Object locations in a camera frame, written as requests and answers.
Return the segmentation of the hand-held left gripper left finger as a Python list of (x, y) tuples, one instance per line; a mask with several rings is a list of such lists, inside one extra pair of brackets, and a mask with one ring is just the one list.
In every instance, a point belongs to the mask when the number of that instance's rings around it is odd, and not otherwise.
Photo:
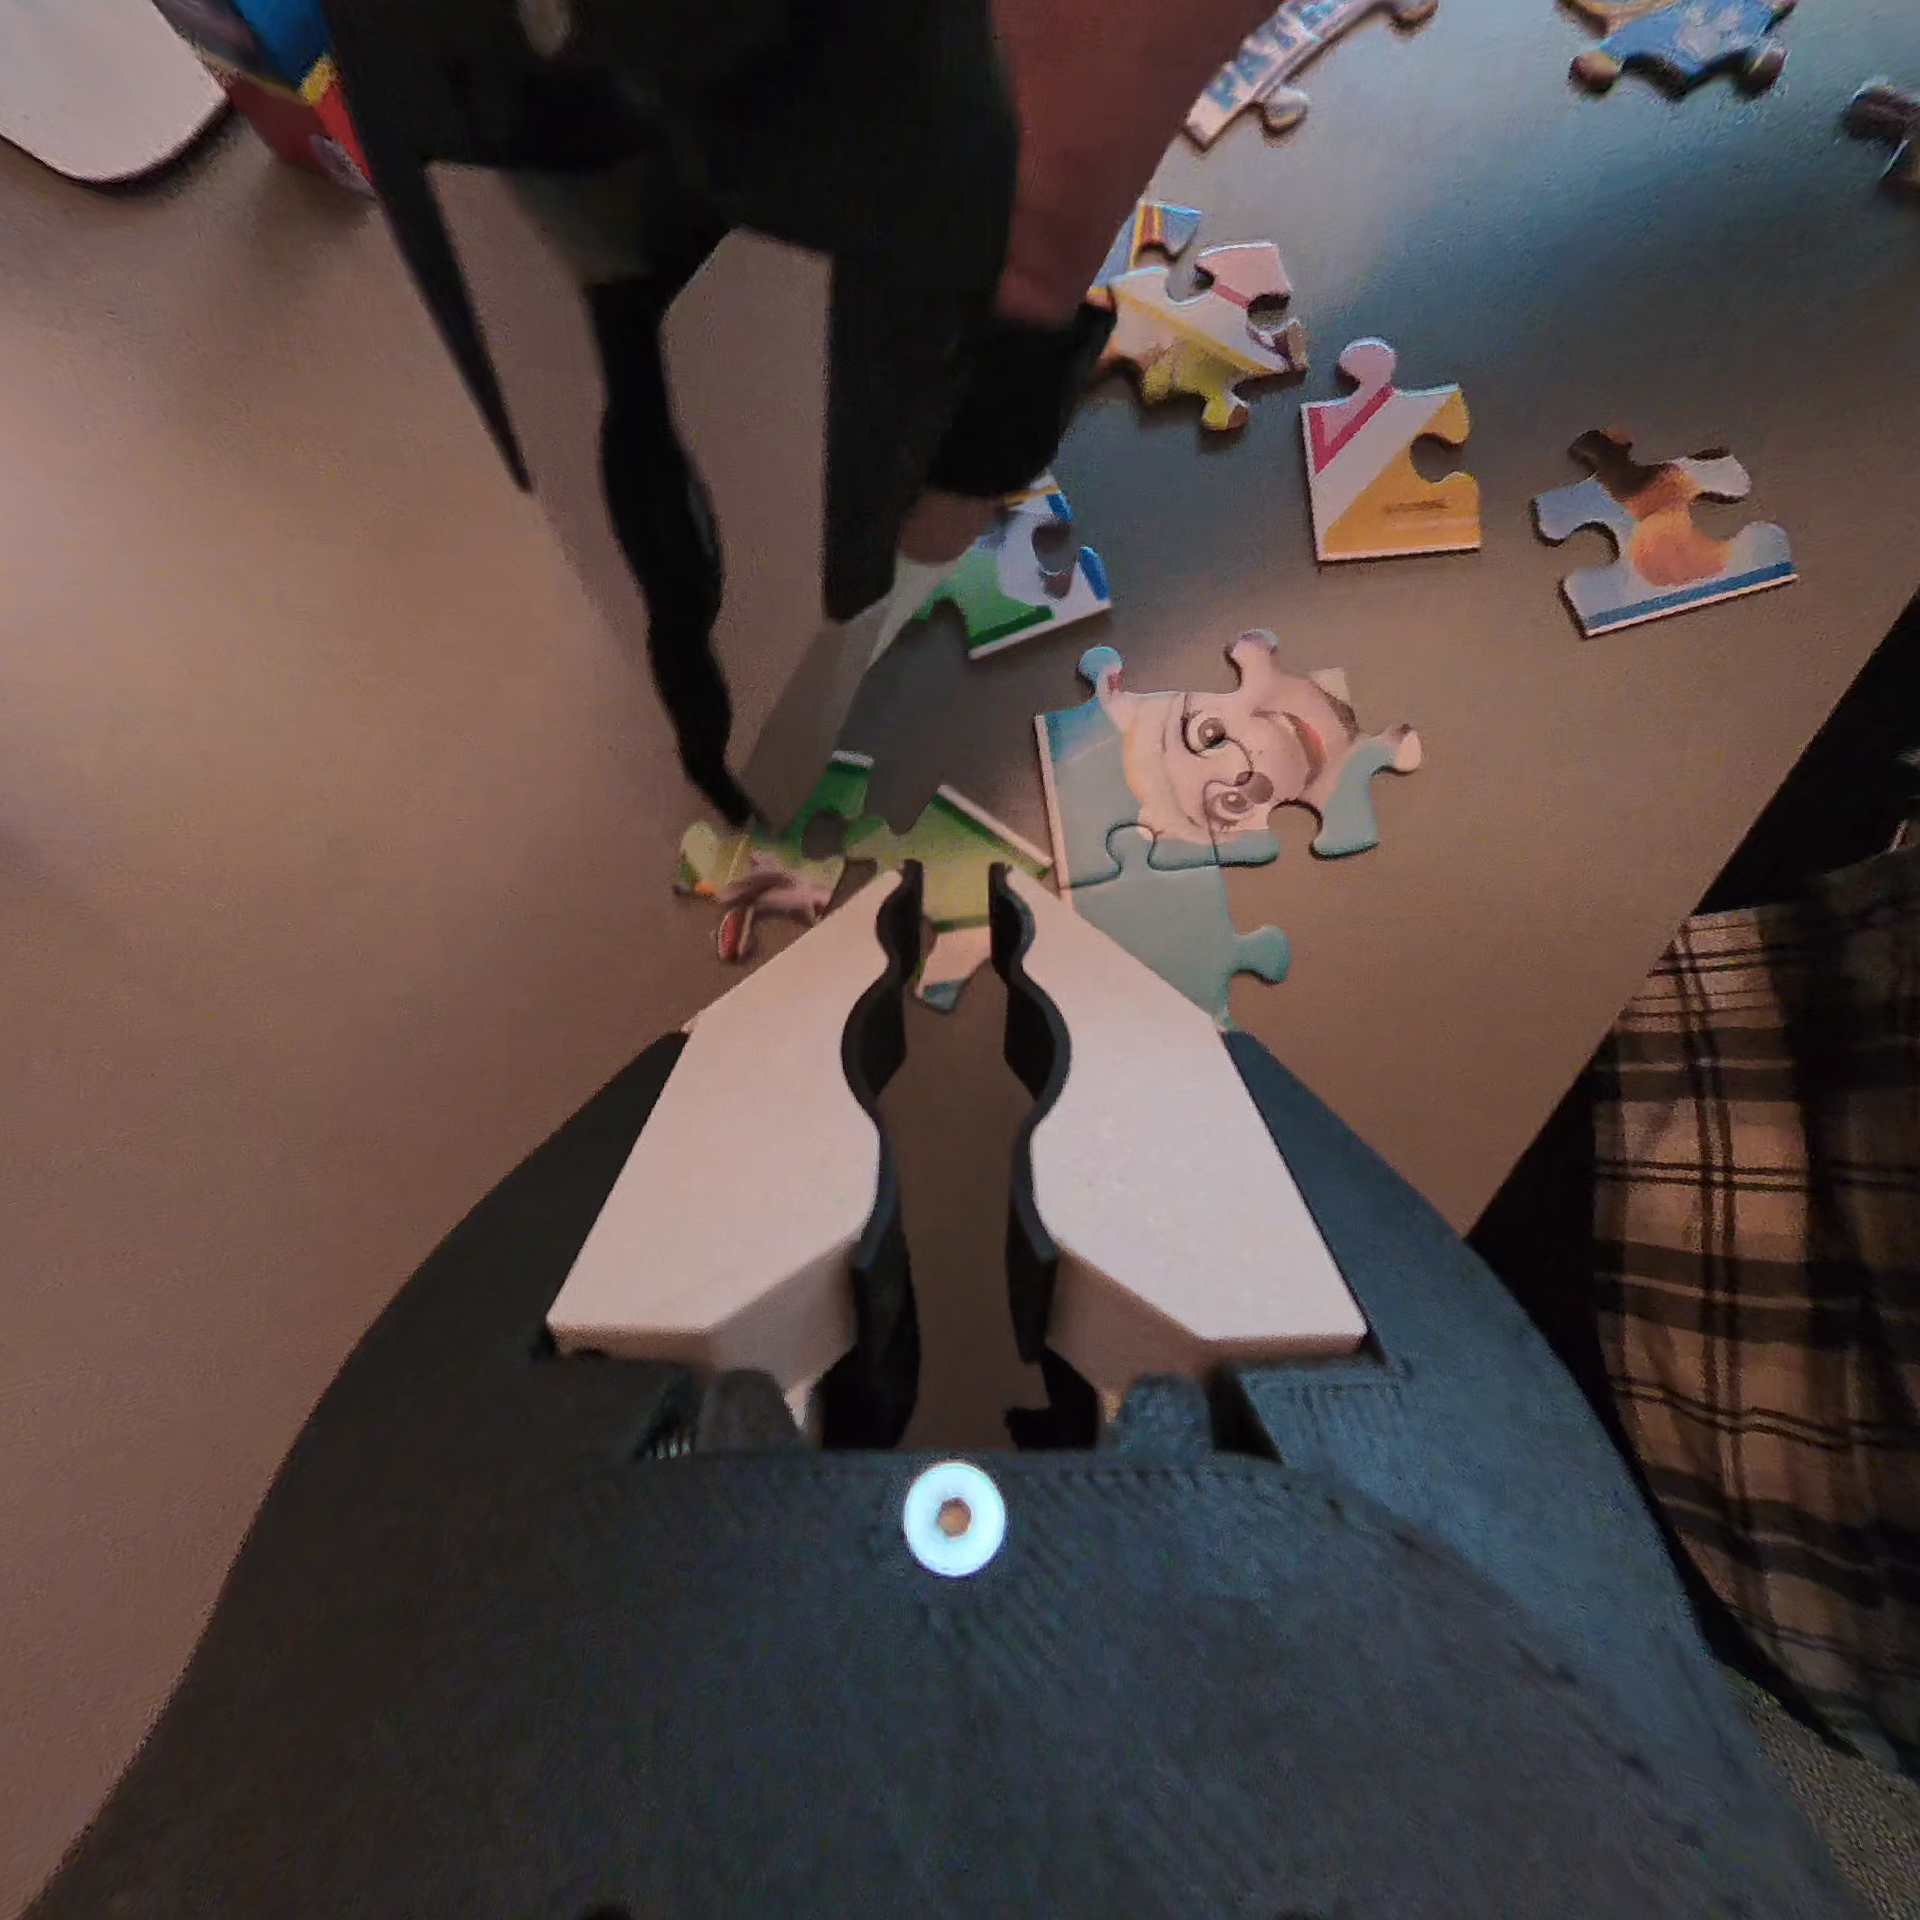
[(881, 1096), (918, 962), (905, 863), (678, 1031), (547, 1313), (559, 1354), (758, 1372), (817, 1407), (829, 1447), (902, 1440), (922, 1323)]

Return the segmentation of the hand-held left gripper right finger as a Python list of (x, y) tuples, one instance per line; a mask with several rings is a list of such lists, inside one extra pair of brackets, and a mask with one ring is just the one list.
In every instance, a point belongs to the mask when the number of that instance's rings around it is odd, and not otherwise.
[(1361, 1355), (1365, 1315), (1215, 1024), (1004, 865), (990, 929), (1029, 1097), (1006, 1287), (1046, 1393), (1006, 1412), (1010, 1442), (1087, 1449), (1149, 1379)]

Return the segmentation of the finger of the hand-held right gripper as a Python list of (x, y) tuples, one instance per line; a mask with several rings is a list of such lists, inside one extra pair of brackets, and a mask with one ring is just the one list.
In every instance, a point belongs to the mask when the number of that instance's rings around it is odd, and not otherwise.
[(590, 288), (519, 189), (433, 187), (549, 535), (646, 667), (687, 781), (746, 818), (770, 725), (770, 243), (730, 233), (671, 296)]
[(889, 451), (836, 379), (827, 256), (731, 232), (667, 312), (666, 371), (722, 561), (724, 767), (786, 825), (927, 569), (897, 569)]

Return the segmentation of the green striped edge puzzle piece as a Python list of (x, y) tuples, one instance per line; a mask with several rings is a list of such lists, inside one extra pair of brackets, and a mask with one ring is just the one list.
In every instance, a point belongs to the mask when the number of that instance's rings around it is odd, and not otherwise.
[(869, 833), (889, 833), (866, 807), (870, 781), (870, 755), (836, 751), (781, 833), (710, 823), (683, 831), (671, 889), (716, 908), (713, 947), (722, 962), (742, 967), (754, 959), (758, 922), (809, 929), (829, 911), (849, 850)]

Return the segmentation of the green white dog puzzle piece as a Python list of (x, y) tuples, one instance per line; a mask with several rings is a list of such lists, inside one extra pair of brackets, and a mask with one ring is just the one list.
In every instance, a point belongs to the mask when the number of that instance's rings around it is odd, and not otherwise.
[(1076, 540), (1071, 504), (1054, 472), (1042, 472), (1004, 496), (988, 530), (947, 568), (908, 621), (945, 621), (975, 663), (1111, 608), (1107, 565)]

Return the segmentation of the teal husky dog puzzle section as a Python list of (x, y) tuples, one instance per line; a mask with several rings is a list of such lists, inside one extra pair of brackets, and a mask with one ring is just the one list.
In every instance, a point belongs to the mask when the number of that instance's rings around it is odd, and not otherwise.
[(1231, 688), (1148, 690), (1093, 645), (1086, 700), (1039, 713), (1035, 739), (1060, 900), (1230, 1029), (1234, 979), (1282, 984), (1290, 939), (1236, 925), (1227, 869), (1281, 855), (1281, 809), (1310, 811), (1311, 858), (1372, 850), (1374, 784), (1415, 775), (1423, 741), (1409, 722), (1365, 727), (1346, 674), (1293, 669), (1273, 631), (1242, 631), (1223, 656)]

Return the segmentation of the blue yellow zigzag puzzle piece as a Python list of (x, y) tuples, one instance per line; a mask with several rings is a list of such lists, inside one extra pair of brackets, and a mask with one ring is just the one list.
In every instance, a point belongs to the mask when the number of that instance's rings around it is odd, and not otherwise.
[(1098, 272), (1087, 283), (1087, 304), (1113, 306), (1113, 283), (1138, 269), (1149, 256), (1177, 261), (1188, 249), (1204, 215), (1177, 202), (1141, 200), (1116, 232)]

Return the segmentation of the PATROL logo puzzle section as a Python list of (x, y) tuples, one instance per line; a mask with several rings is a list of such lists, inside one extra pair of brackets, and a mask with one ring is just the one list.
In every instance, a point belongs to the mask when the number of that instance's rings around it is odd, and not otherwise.
[(1255, 113), (1271, 136), (1295, 128), (1308, 109), (1308, 95), (1295, 76), (1319, 52), (1321, 36), (1290, 11), (1273, 13), (1245, 36), (1196, 99), (1185, 119), (1185, 136), (1197, 148), (1211, 148), (1242, 113)]

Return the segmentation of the yellow white pink puzzle piece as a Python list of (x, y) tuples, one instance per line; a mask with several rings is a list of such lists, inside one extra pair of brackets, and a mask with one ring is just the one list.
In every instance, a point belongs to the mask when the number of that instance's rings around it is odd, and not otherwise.
[(1308, 333), (1273, 241), (1207, 248), (1196, 272), (1190, 296), (1167, 290), (1165, 266), (1111, 281), (1113, 324), (1094, 377), (1125, 372), (1141, 402), (1194, 397), (1203, 429), (1225, 437), (1251, 415), (1245, 381), (1308, 372)]

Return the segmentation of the yellow pink corner puzzle piece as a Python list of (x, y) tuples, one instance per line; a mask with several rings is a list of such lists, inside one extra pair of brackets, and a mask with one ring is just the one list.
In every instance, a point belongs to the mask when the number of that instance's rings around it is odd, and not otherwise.
[(1455, 381), (1403, 388), (1398, 353), (1367, 336), (1335, 371), (1348, 388), (1303, 405), (1303, 466), (1319, 565), (1473, 553), (1481, 547), (1478, 485), (1467, 472), (1427, 479), (1412, 449), (1461, 451), (1473, 415)]

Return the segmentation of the blue paw print puzzle piece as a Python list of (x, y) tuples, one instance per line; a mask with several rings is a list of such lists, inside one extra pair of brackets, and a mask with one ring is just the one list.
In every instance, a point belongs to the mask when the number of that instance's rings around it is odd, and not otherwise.
[(1795, 3), (1567, 3), (1597, 31), (1567, 64), (1567, 81), (1588, 95), (1610, 92), (1623, 74), (1641, 74), (1670, 97), (1729, 79), (1743, 97), (1767, 92), (1783, 74), (1777, 31)]

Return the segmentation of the grey desk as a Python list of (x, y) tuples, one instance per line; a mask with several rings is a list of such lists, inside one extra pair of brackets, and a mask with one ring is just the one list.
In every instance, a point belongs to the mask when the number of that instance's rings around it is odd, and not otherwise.
[[(1301, 132), (1167, 157), (1327, 359), (1459, 379), (1474, 559), (1311, 562), (1295, 392), (1107, 388), (1063, 481), (1151, 688), (1275, 629), (1427, 769), (1234, 877), (1236, 1018), (1467, 1231), (1916, 593), (1916, 209), (1841, 131), (1916, 5), (1773, 92), (1567, 82), (1551, 5), (1365, 28)], [(1797, 583), (1583, 641), (1567, 445), (1725, 445)], [(721, 986), (643, 666), (365, 204), (230, 128), (138, 195), (5, 151), (5, 1916), (154, 1729), (306, 1412), (449, 1231)]]

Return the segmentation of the red puzzle box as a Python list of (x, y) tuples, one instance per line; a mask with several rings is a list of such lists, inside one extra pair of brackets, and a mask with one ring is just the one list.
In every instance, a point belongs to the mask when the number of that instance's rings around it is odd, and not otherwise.
[(155, 3), (155, 11), (276, 157), (375, 196), (318, 3)]

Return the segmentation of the plaid clothing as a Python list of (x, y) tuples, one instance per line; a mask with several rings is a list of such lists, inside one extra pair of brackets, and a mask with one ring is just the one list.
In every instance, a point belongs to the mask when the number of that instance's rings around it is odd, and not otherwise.
[(1594, 1077), (1626, 1449), (1741, 1655), (1916, 1781), (1916, 845), (1687, 922)]

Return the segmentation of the blue puzzle piece with dog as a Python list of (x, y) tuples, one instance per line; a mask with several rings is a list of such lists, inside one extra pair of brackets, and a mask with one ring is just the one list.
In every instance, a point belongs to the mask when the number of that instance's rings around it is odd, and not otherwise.
[(1754, 487), (1725, 445), (1646, 461), (1623, 429), (1597, 425), (1567, 455), (1583, 479), (1537, 495), (1532, 514), (1550, 544), (1587, 533), (1614, 544), (1607, 565), (1578, 568), (1562, 583), (1583, 641), (1797, 583), (1783, 525), (1757, 520), (1717, 537), (1695, 524), (1701, 504), (1737, 505)]

